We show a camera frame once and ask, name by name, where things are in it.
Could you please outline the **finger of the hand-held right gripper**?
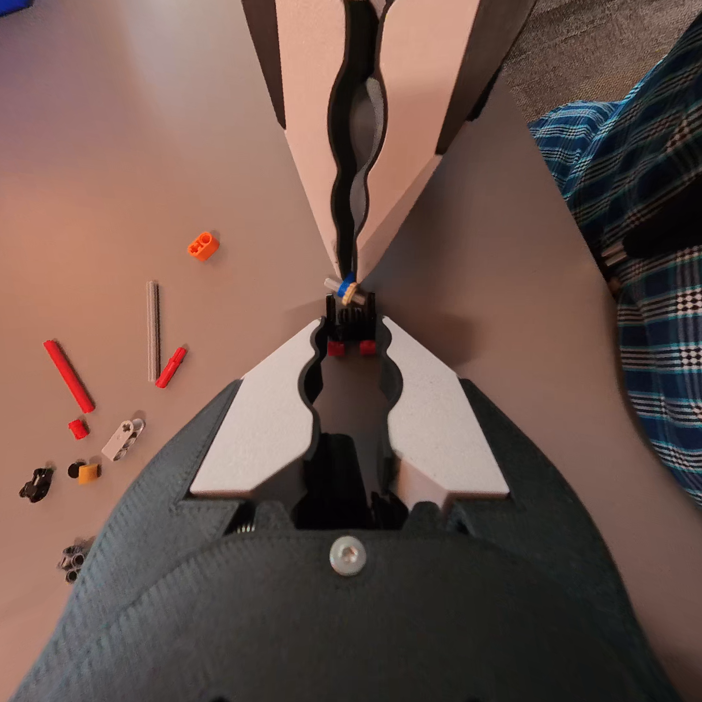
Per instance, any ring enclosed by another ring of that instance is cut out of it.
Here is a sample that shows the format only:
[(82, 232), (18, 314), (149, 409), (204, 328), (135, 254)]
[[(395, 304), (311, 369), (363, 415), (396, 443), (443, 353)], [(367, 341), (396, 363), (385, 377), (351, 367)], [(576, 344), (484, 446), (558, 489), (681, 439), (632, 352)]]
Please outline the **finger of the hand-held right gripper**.
[(478, 1), (394, 1), (384, 14), (378, 67), (385, 129), (365, 180), (357, 279), (377, 266), (442, 159), (437, 142), (478, 6)]
[(361, 1), (276, 1), (285, 135), (332, 268), (354, 267), (350, 112), (362, 78)]

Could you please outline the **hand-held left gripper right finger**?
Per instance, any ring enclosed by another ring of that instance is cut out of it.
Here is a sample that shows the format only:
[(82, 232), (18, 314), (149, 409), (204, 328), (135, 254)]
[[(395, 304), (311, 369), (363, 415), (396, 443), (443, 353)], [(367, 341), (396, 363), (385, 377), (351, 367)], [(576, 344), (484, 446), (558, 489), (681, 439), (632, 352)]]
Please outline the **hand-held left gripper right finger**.
[(401, 381), (388, 412), (390, 491), (409, 510), (506, 498), (510, 489), (458, 375), (388, 316), (381, 330), (390, 336), (383, 359)]

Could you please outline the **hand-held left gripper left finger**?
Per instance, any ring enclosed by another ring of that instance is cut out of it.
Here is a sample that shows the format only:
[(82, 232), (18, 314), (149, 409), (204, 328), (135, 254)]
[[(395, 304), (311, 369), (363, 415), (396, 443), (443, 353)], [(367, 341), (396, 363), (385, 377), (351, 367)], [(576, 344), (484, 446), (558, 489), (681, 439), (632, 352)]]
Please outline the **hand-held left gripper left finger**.
[(189, 491), (198, 498), (299, 502), (304, 464), (319, 439), (319, 417), (304, 389), (320, 361), (317, 318), (254, 366), (234, 398)]

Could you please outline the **black frame with red pins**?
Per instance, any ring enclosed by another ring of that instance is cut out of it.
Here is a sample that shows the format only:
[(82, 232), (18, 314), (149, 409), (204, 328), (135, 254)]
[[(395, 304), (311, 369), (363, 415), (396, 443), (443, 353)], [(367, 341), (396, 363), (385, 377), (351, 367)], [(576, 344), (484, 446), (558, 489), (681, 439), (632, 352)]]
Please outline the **black frame with red pins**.
[(326, 297), (327, 355), (343, 357), (350, 346), (358, 346), (361, 356), (376, 356), (376, 308), (375, 294), (366, 295), (363, 305), (352, 303), (337, 308), (337, 296)]

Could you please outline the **small grey axle with gears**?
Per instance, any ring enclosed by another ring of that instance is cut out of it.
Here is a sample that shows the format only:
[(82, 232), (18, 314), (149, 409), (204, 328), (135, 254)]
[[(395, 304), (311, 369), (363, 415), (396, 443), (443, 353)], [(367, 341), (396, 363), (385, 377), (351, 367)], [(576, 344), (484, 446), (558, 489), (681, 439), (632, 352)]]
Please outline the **small grey axle with gears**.
[(366, 303), (366, 296), (359, 291), (358, 284), (352, 279), (338, 280), (327, 277), (324, 280), (324, 287), (334, 294), (339, 302), (345, 306), (363, 306)]

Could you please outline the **red axle pin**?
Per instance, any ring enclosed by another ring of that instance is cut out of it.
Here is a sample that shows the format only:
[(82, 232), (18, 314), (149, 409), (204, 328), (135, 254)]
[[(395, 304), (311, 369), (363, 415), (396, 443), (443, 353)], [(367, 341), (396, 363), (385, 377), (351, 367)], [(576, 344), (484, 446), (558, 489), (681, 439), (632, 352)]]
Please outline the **red axle pin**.
[(179, 347), (176, 349), (171, 358), (168, 360), (162, 373), (160, 373), (159, 377), (154, 382), (158, 389), (165, 389), (169, 385), (187, 354), (188, 349), (185, 347)]

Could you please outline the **light grey axle connector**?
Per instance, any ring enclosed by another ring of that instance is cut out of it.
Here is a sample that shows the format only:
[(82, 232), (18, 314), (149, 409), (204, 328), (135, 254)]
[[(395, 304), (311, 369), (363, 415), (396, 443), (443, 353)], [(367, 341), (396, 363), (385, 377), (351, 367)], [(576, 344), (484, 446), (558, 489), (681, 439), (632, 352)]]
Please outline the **light grey axle connector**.
[(136, 442), (144, 427), (145, 422), (140, 418), (122, 421), (103, 446), (102, 455), (111, 462), (120, 461)]

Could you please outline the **long grey axle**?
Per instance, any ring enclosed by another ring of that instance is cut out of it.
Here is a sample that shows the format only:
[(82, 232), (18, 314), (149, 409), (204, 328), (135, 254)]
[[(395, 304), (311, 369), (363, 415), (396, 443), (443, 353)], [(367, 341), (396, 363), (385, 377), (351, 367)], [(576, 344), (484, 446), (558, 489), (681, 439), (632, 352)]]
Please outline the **long grey axle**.
[(147, 380), (155, 383), (161, 373), (160, 297), (156, 280), (147, 283)]

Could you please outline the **orange short beam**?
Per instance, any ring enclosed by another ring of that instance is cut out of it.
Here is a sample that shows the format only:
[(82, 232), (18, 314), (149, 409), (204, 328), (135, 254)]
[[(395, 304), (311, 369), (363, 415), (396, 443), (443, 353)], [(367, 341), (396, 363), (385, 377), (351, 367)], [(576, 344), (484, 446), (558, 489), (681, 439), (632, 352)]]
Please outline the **orange short beam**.
[(188, 253), (192, 258), (200, 262), (206, 262), (219, 248), (220, 241), (215, 234), (205, 231), (200, 233), (198, 237), (188, 245)]

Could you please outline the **long red axle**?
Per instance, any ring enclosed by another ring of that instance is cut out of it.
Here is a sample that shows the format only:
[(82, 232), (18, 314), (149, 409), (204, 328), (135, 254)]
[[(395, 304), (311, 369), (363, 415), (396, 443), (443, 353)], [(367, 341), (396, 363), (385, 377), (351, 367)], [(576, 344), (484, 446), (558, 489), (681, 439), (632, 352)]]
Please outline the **long red axle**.
[(55, 340), (46, 340), (43, 347), (82, 413), (92, 413), (95, 410), (95, 404), (60, 344)]

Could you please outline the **grey double pin connector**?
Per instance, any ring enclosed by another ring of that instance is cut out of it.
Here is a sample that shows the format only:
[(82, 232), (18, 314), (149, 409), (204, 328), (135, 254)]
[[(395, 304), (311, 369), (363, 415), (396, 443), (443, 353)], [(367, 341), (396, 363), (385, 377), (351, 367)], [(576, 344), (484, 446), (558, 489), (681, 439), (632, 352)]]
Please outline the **grey double pin connector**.
[(76, 582), (94, 541), (94, 536), (87, 539), (78, 538), (61, 552), (56, 568), (63, 573), (67, 584), (72, 585)]

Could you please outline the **small black connector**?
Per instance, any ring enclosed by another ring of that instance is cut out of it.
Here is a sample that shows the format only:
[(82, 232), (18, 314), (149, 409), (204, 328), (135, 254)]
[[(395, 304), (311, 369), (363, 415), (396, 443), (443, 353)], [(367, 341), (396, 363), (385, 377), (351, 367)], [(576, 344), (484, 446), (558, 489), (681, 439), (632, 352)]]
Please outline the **small black connector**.
[(27, 481), (19, 492), (21, 498), (26, 498), (30, 503), (38, 503), (48, 494), (54, 468), (38, 468), (33, 471), (32, 478)]

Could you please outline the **person's blue plaid shirt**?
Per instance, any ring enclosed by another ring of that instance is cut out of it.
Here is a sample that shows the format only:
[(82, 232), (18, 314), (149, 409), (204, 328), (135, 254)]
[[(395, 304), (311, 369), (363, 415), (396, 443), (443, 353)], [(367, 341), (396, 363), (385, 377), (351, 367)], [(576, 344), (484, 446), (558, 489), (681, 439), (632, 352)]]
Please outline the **person's blue plaid shirt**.
[(624, 99), (529, 130), (613, 289), (642, 430), (701, 508), (701, 15)]

